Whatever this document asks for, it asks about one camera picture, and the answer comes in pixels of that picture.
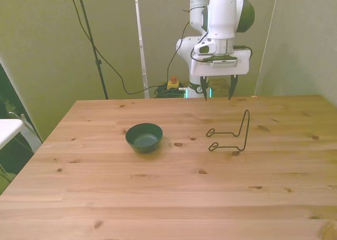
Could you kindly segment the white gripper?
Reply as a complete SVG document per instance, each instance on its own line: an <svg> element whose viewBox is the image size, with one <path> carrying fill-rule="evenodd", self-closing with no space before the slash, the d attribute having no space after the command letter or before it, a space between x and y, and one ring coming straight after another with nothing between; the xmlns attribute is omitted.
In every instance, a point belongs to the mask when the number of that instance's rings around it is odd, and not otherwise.
<svg viewBox="0 0 337 240"><path fill-rule="evenodd" d="M205 100L207 100L207 89L209 87L209 82L205 76L231 75L228 93L228 99L231 100L237 86L237 75L245 75L249 72L250 49L235 49L234 52L226 58L207 62L203 61L203 59L209 57L210 55L193 55L194 59L191 62L190 74L192 76L203 76L200 77L200 86Z"/></svg>

